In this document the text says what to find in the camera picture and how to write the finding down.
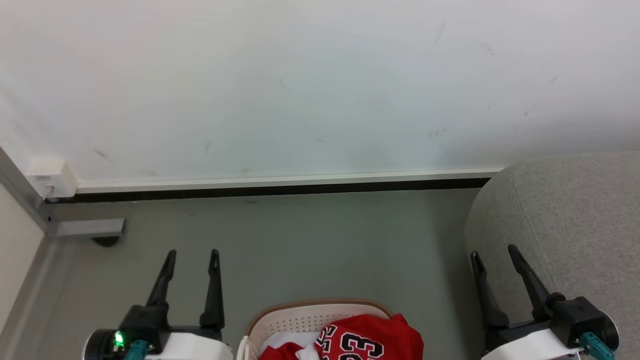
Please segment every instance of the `baseboard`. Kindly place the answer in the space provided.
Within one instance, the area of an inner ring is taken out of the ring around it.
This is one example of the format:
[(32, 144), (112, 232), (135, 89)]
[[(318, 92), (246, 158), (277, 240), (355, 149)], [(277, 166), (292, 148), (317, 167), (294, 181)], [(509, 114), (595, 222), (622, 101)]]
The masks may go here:
[(324, 184), (357, 184), (391, 181), (421, 181), (444, 179), (474, 179), (492, 177), (503, 168), (465, 168), (404, 172), (371, 172), (282, 177), (241, 177), (236, 179), (204, 179), (177, 181), (137, 181), (122, 183), (81, 183), (77, 193), (121, 193), (165, 190), (199, 190), (223, 188), (254, 188), (266, 186), (296, 186)]
[(47, 202), (49, 204), (70, 204), (198, 197), (479, 188), (500, 170), (502, 168), (193, 181), (84, 183), (78, 188), (76, 196), (64, 199), (47, 199)]

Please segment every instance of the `white plastic basket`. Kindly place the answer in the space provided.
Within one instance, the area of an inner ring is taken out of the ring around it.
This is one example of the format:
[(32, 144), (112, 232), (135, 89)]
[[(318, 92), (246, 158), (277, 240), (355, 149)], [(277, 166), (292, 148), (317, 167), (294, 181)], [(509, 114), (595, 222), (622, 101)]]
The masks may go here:
[(262, 343), (276, 332), (321, 331), (331, 322), (362, 314), (393, 317), (387, 308), (368, 300), (318, 300), (271, 307), (256, 316), (249, 326), (240, 341), (236, 360), (256, 360)]

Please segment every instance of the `green led light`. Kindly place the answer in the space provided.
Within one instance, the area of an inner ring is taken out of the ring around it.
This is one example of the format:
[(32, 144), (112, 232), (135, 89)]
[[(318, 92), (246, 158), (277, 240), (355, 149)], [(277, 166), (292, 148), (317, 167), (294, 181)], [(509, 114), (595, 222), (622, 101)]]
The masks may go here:
[(117, 347), (124, 346), (124, 337), (122, 336), (122, 333), (120, 333), (120, 331), (116, 331), (115, 336), (113, 336), (113, 343)]

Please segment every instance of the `white electrical box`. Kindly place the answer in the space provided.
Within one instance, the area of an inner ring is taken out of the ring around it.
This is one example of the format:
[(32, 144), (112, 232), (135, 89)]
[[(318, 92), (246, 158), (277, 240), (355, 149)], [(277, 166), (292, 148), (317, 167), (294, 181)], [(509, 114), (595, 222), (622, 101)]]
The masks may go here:
[(76, 194), (78, 180), (64, 160), (34, 160), (25, 176), (43, 198), (72, 197)]

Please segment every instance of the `metal bracket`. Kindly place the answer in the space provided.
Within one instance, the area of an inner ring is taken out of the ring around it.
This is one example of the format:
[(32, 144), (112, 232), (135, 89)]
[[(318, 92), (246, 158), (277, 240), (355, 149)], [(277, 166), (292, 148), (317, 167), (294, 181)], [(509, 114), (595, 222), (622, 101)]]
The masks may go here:
[(80, 236), (91, 238), (98, 245), (112, 247), (124, 234), (127, 221), (123, 218), (105, 220), (62, 221), (57, 223), (55, 237)]

